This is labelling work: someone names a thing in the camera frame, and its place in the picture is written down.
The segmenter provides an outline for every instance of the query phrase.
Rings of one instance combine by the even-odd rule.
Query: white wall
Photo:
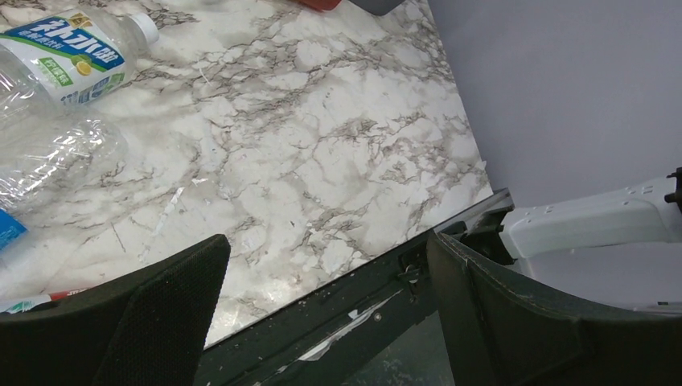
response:
[[[429,0],[493,187],[534,206],[682,166],[682,2]],[[600,302],[682,300],[682,245],[532,261]]]

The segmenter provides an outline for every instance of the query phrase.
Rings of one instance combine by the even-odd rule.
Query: white marble surface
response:
[[[10,0],[0,27],[75,6]],[[94,106],[118,170],[0,261],[0,298],[93,286],[215,233],[232,258],[207,344],[489,196],[426,0],[81,0],[161,27],[128,87]]]

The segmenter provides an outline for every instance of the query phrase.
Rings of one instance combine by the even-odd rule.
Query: dark object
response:
[[[2,384],[191,384],[229,253],[225,236],[213,236],[83,293],[2,316]]]
[[[666,203],[677,203],[677,207],[682,211],[682,167],[678,167],[668,178],[677,179],[677,181],[675,191],[665,195],[664,200]]]
[[[682,318],[576,298],[447,235],[427,250],[457,386],[680,383]]]
[[[512,265],[514,259],[504,247],[499,233],[503,231],[504,216],[514,209],[513,206],[489,211],[481,216],[481,220],[458,239],[462,244],[501,265]]]
[[[351,0],[351,2],[370,14],[384,16],[405,0]]]

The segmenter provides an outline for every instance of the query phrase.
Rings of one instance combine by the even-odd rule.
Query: floor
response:
[[[343,385],[454,385],[438,312],[407,330]]]

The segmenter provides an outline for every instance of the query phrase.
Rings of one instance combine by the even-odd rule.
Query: blue object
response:
[[[26,232],[26,227],[0,209],[0,250]]]

